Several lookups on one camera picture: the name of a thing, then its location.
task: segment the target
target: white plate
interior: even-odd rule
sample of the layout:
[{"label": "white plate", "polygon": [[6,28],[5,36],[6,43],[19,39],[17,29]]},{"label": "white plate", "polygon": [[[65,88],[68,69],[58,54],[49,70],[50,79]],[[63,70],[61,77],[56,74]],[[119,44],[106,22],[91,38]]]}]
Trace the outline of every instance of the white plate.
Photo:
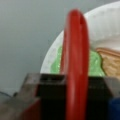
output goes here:
[{"label": "white plate", "polygon": [[[119,37],[114,40],[108,39],[120,35],[120,2],[98,7],[86,13],[85,18],[92,48],[108,47],[120,50]],[[51,64],[57,56],[57,50],[63,43],[63,34],[62,31],[48,50],[40,70],[41,73],[50,73]]]}]

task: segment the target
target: red loop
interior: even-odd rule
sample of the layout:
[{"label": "red loop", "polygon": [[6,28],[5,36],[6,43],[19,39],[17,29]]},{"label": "red loop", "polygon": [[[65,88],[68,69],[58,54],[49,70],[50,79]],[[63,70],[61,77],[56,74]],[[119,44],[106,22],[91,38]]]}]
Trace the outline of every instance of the red loop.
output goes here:
[{"label": "red loop", "polygon": [[61,73],[67,75],[66,120],[85,120],[89,43],[85,18],[78,10],[68,14],[64,30]]}]

